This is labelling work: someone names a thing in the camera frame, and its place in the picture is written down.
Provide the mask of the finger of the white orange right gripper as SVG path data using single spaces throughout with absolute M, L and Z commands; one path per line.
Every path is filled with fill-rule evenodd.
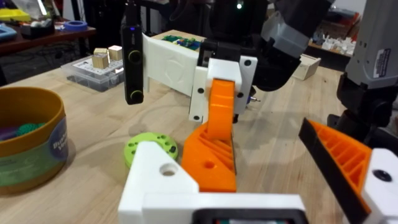
M 234 115 L 246 109 L 256 67 L 256 57 L 241 57 L 238 61 L 210 59 L 206 78 L 210 89 L 206 122 L 210 139 L 231 139 Z
M 190 98 L 189 120 L 204 123 L 207 116 L 206 80 L 208 69 L 206 67 L 195 68 L 193 76 L 192 94 Z

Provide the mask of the white orange left gripper right finger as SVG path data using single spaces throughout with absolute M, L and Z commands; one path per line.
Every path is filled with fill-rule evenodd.
M 397 156 L 303 119 L 298 134 L 343 211 L 343 223 L 397 223 Z

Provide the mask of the white block left gripper left finger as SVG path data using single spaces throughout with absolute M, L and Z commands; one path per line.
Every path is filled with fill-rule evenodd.
M 137 146 L 118 207 L 119 223 L 191 223 L 191 212 L 168 210 L 162 205 L 153 215 L 144 214 L 146 195 L 169 195 L 161 202 L 176 202 L 178 194 L 197 194 L 199 186 L 156 142 L 143 141 Z

